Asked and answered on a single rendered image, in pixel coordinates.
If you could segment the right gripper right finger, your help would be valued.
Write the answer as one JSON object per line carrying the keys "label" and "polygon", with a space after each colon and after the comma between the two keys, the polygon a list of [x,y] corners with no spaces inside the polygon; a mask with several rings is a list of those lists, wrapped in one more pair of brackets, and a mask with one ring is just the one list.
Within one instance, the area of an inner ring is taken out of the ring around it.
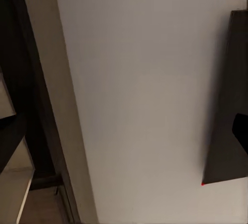
{"label": "right gripper right finger", "polygon": [[232,133],[248,154],[248,115],[236,114],[232,126]]}

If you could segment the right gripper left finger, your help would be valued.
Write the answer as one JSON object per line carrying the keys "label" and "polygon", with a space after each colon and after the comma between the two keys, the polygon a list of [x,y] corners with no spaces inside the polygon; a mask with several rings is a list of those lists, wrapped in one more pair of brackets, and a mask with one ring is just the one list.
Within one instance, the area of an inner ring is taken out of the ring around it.
{"label": "right gripper left finger", "polygon": [[0,119],[0,175],[26,134],[22,114]]}

